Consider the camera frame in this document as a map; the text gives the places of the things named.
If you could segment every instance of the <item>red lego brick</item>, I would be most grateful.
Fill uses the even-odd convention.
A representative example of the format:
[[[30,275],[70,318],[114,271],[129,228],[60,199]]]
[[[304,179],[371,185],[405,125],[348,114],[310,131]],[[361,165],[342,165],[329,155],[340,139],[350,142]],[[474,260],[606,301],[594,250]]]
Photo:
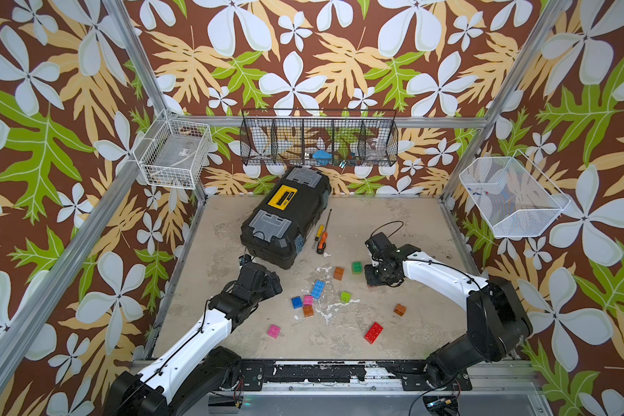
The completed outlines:
[[[407,308],[405,306],[402,306],[401,304],[397,304],[397,306],[395,307],[395,310],[393,312],[395,312],[398,315],[402,316],[402,315],[405,314],[406,311],[407,311]]]
[[[335,273],[333,274],[333,279],[342,280],[342,275],[345,273],[345,269],[341,267],[335,268]]]
[[[370,328],[369,331],[367,331],[367,334],[365,335],[365,340],[367,342],[369,342],[370,344],[374,344],[374,341],[376,340],[376,337],[379,336],[379,334],[383,331],[384,327],[379,325],[377,322],[374,322],[374,325],[372,325],[372,328]]]

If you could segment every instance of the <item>concrete floor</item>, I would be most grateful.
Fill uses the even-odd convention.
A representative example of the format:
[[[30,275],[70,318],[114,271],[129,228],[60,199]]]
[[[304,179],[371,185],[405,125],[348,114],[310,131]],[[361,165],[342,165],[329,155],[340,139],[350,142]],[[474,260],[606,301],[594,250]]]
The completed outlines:
[[[163,354],[196,323],[206,299],[237,278],[238,257],[244,250],[240,226],[260,200],[258,196],[210,197],[154,356]],[[436,199],[337,197],[330,199],[329,207],[333,208],[330,255],[317,254],[311,239],[289,270],[257,259],[277,272],[283,292],[260,303],[221,345],[243,358],[421,359],[466,332],[465,311],[429,287],[407,279],[397,288],[370,288],[363,274],[352,275],[350,269],[354,261],[369,263],[364,241],[376,227],[402,220],[405,226],[391,237],[393,244],[416,245],[464,270]],[[342,281],[333,279],[335,266],[345,268]],[[292,308],[291,298],[309,294],[317,279],[326,286],[315,301],[315,315],[304,318],[302,309]],[[351,293],[351,303],[341,304],[343,291]],[[404,316],[393,312],[396,304],[407,307]],[[375,321],[384,330],[370,345],[363,336]],[[281,328],[277,339],[267,335],[271,324]]]

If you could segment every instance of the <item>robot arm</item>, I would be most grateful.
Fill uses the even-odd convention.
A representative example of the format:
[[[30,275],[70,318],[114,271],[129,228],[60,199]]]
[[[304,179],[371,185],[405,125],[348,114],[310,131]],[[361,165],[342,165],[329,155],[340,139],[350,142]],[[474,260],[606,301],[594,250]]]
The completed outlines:
[[[203,317],[154,363],[137,375],[118,376],[104,408],[106,416],[182,415],[218,387],[235,384],[240,357],[216,347],[256,311],[261,300],[282,293],[277,274],[241,258],[232,281],[207,304]]]
[[[416,280],[467,312],[466,334],[426,360],[423,371],[431,387],[443,386],[479,362],[501,360],[532,334],[532,324],[508,280],[469,276],[413,245],[397,248],[383,232],[371,236],[365,245],[372,258],[372,266],[365,267],[368,285],[397,287],[405,278]]]

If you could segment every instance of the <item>toolbox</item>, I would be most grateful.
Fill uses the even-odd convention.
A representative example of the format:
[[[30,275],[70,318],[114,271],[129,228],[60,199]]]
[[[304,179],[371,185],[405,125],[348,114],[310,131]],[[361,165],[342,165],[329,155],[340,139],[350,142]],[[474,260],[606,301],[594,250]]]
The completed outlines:
[[[311,168],[290,168],[243,222],[240,242],[251,255],[290,268],[330,194],[328,177]]]

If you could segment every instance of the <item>orange screwdriver handle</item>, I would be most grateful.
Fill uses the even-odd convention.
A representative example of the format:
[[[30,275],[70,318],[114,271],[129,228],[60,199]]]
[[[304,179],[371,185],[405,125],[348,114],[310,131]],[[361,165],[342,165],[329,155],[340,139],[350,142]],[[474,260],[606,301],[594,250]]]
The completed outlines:
[[[323,251],[326,250],[326,239],[328,238],[328,233],[324,232],[321,235],[321,239],[319,240],[319,245],[317,245],[317,254],[323,254]]]

